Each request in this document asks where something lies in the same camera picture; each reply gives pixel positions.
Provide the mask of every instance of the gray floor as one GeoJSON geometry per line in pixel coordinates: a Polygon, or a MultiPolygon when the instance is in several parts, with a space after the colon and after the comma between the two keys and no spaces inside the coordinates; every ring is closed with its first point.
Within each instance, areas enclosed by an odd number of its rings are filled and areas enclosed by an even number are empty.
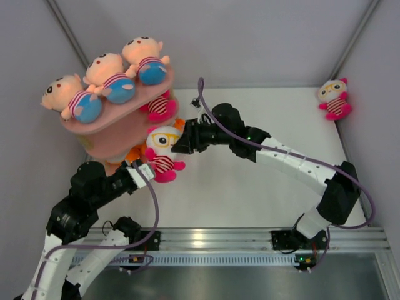
{"type": "Polygon", "coordinates": [[[374,256],[330,255],[312,274],[278,267],[104,271],[84,300],[385,300],[374,256]]]}

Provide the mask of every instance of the metal strip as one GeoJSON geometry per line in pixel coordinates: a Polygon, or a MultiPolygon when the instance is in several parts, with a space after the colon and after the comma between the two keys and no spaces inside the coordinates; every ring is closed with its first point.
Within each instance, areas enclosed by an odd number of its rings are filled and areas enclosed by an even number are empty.
{"type": "Polygon", "coordinates": [[[347,43],[347,46],[344,48],[343,53],[341,54],[339,60],[335,64],[332,73],[329,75],[329,79],[335,79],[338,74],[340,73],[341,69],[343,68],[344,64],[348,60],[352,50],[354,49],[355,45],[359,41],[359,38],[365,31],[367,25],[369,24],[370,20],[372,19],[373,14],[376,12],[378,5],[382,2],[382,0],[372,0],[368,7],[365,10],[365,13],[362,15],[362,18],[351,35],[350,41],[347,43]]]}
{"type": "Polygon", "coordinates": [[[48,8],[50,9],[52,15],[55,17],[57,23],[60,25],[62,31],[64,32],[65,36],[67,37],[69,43],[71,44],[72,48],[74,49],[79,61],[83,65],[83,68],[86,69],[90,61],[88,57],[85,55],[84,51],[82,50],[81,45],[79,44],[76,36],[71,30],[66,18],[64,17],[63,13],[61,12],[57,1],[56,0],[44,0],[47,4],[48,8]]]}
{"type": "MultiPolygon", "coordinates": [[[[168,254],[150,253],[154,260],[154,267],[180,266],[298,266],[295,255],[272,254],[168,254]]],[[[127,254],[120,254],[116,258],[126,258],[127,254]]],[[[86,257],[86,253],[79,252],[72,260],[72,265],[79,264],[86,257]]],[[[130,262],[128,259],[111,263],[109,266],[141,266],[149,262],[146,258],[143,263],[130,262]]]]}
{"type": "MultiPolygon", "coordinates": [[[[271,231],[282,228],[179,229],[161,228],[160,251],[170,254],[259,253],[280,254],[272,245],[271,231]]],[[[99,244],[104,238],[101,228],[92,228],[84,241],[99,244]]],[[[355,231],[331,229],[330,253],[388,253],[390,247],[380,227],[355,231]]]]}
{"type": "Polygon", "coordinates": [[[400,299],[400,274],[391,253],[376,254],[376,261],[390,300],[400,299]]]}

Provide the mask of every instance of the perforated metal strip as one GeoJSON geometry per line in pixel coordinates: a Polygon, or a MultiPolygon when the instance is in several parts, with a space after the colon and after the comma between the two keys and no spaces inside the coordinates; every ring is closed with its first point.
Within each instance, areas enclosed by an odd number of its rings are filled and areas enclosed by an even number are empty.
{"type": "MultiPolygon", "coordinates": [[[[278,254],[152,254],[152,266],[297,266],[294,255],[278,254]]],[[[127,257],[121,254],[117,258],[127,257]]],[[[79,264],[85,254],[77,253],[72,260],[72,265],[79,264]]],[[[128,260],[112,263],[110,266],[140,266],[139,263],[128,260]]]]}

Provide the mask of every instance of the doll eye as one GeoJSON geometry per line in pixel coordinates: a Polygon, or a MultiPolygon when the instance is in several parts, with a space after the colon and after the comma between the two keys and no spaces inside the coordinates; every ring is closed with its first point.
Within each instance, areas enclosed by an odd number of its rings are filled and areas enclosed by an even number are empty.
{"type": "Polygon", "coordinates": [[[160,144],[163,144],[163,145],[165,145],[167,143],[167,139],[165,137],[160,137],[158,139],[158,141],[160,142],[160,144]]]}

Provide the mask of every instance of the panda plush toy with yellow glasses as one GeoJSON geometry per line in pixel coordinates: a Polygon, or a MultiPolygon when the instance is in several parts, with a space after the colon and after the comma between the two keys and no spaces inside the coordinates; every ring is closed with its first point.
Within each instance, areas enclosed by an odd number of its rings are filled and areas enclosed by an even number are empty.
{"type": "Polygon", "coordinates": [[[347,103],[348,97],[347,78],[329,80],[318,90],[320,109],[327,110],[325,118],[336,121],[346,117],[353,107],[347,103]]]}
{"type": "Polygon", "coordinates": [[[172,126],[152,127],[147,137],[147,149],[144,155],[156,172],[155,181],[168,183],[176,178],[176,172],[182,171],[186,165],[183,161],[175,161],[176,153],[172,146],[181,137],[182,131],[172,126]]]}

